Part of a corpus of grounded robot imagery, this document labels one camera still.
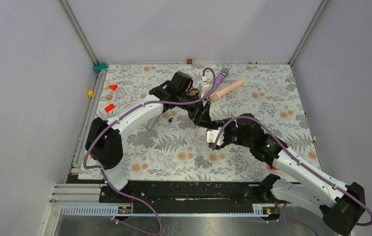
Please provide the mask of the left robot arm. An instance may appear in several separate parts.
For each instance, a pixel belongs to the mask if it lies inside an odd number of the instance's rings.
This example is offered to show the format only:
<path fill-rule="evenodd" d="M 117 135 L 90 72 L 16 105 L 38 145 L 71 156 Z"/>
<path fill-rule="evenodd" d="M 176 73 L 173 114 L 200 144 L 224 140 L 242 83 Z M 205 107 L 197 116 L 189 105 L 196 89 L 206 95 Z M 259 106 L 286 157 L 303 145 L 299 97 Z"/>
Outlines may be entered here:
<path fill-rule="evenodd" d="M 116 201 L 124 202 L 130 196 L 126 186 L 128 177 L 122 167 L 124 140 L 140 126 L 175 107 L 188 111 L 192 119 L 197 118 L 204 105 L 202 98 L 189 94 L 192 85 L 193 79 L 178 71 L 171 80 L 151 89 L 128 110 L 108 120 L 96 118 L 91 122 L 82 166 L 86 170 L 101 171 L 103 179 L 112 187 L 111 196 Z"/>

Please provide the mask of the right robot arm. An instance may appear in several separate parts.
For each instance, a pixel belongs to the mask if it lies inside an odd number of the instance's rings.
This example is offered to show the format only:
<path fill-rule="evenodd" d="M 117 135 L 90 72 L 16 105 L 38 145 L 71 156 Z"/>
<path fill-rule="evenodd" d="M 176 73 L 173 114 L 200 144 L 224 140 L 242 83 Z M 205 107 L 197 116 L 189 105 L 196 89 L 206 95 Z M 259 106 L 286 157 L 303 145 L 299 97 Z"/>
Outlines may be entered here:
<path fill-rule="evenodd" d="M 260 198 L 268 203 L 275 199 L 298 205 L 321 217 L 323 222 L 341 236 L 351 234 L 360 226 L 366 211 L 363 186 L 338 180 L 313 166 L 277 138 L 251 114 L 217 121 L 208 129 L 207 143 L 213 149 L 229 144 L 247 147 L 255 159 L 273 166 L 294 178 L 300 186 L 274 175 L 268 175 L 260 188 Z"/>

